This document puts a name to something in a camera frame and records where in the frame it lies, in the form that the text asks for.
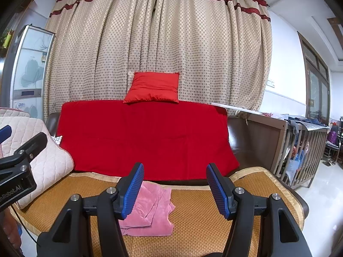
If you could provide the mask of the pink corduroy jacket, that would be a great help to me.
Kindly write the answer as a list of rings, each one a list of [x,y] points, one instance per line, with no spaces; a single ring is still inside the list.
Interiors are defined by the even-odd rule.
[[[174,224],[168,217],[175,209],[171,194],[170,188],[144,181],[132,212],[119,222],[122,234],[132,237],[170,236]]]

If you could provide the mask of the white quilted cushion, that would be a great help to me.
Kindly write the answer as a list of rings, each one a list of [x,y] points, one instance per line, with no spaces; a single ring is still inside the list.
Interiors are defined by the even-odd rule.
[[[62,149],[51,137],[44,122],[39,118],[31,118],[24,111],[1,109],[1,127],[9,125],[12,134],[1,143],[1,156],[12,155],[21,145],[43,132],[47,136],[47,146],[30,163],[33,178],[37,184],[35,191],[16,202],[23,209],[36,197],[68,175],[74,168],[71,155]]]

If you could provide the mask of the red blanket on sofa back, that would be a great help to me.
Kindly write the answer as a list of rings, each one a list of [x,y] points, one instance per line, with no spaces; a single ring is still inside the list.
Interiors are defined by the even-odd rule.
[[[201,103],[67,102],[56,134],[78,172],[126,176],[142,163],[145,180],[160,182],[203,180],[210,163],[223,175],[239,166],[226,110]]]

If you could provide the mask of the woven bamboo seat mat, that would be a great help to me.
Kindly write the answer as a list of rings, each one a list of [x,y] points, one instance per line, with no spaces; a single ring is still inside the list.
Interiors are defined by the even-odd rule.
[[[239,187],[255,196],[268,197],[278,193],[300,228],[305,213],[297,193],[287,190],[264,168],[241,170],[231,179]],[[114,186],[118,177],[96,173],[71,173],[42,193],[24,209],[14,207],[11,214],[25,227],[39,235],[50,229],[68,196],[80,194],[90,197]],[[174,225],[168,237],[130,237],[124,242],[130,256],[204,256],[222,252],[231,222],[219,213],[209,186],[172,186],[171,202],[175,210],[169,220]]]

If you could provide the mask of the brown wooden crib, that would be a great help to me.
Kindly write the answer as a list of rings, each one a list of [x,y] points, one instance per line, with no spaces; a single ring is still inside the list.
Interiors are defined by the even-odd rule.
[[[274,176],[293,189],[313,182],[324,154],[328,127],[249,114],[253,152]]]

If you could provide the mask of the white flat board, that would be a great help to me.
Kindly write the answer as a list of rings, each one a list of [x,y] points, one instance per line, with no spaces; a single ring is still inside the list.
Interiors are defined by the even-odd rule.
[[[241,111],[241,112],[245,112],[245,113],[249,113],[249,114],[256,114],[256,115],[261,115],[262,114],[262,113],[260,113],[258,111],[253,111],[253,110],[245,109],[245,108],[242,108],[242,107],[231,106],[231,105],[224,105],[224,104],[221,104],[221,103],[214,103],[214,102],[212,102],[211,105],[217,106],[217,107],[221,107],[221,108],[224,108],[224,109],[228,109],[228,110]]]

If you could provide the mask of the brown framed door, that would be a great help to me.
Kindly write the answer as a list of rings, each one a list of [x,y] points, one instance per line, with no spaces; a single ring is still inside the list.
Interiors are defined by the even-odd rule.
[[[330,119],[330,77],[326,63],[308,40],[298,32],[306,75],[306,117],[328,125]]]

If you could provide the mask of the beige dotted curtain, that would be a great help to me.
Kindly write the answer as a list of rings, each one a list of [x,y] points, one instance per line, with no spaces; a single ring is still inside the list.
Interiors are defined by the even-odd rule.
[[[264,0],[56,0],[43,113],[124,99],[137,72],[179,74],[179,99],[258,110],[270,70]]]

